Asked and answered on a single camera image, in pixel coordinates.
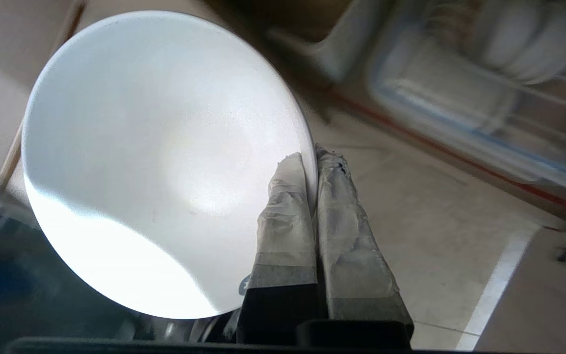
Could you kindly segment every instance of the tiled floor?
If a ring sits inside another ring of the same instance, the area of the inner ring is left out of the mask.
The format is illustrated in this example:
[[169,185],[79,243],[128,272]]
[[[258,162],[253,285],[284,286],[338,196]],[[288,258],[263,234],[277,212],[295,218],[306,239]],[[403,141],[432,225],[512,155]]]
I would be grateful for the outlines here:
[[344,154],[415,320],[414,348],[471,350],[526,244],[560,220],[354,117],[305,103],[316,143]]

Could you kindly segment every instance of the white wall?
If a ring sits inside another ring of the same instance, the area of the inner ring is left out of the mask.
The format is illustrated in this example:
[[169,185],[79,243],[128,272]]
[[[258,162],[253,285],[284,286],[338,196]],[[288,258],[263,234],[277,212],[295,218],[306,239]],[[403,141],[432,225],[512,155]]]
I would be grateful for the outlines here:
[[0,0],[0,168],[73,0]]

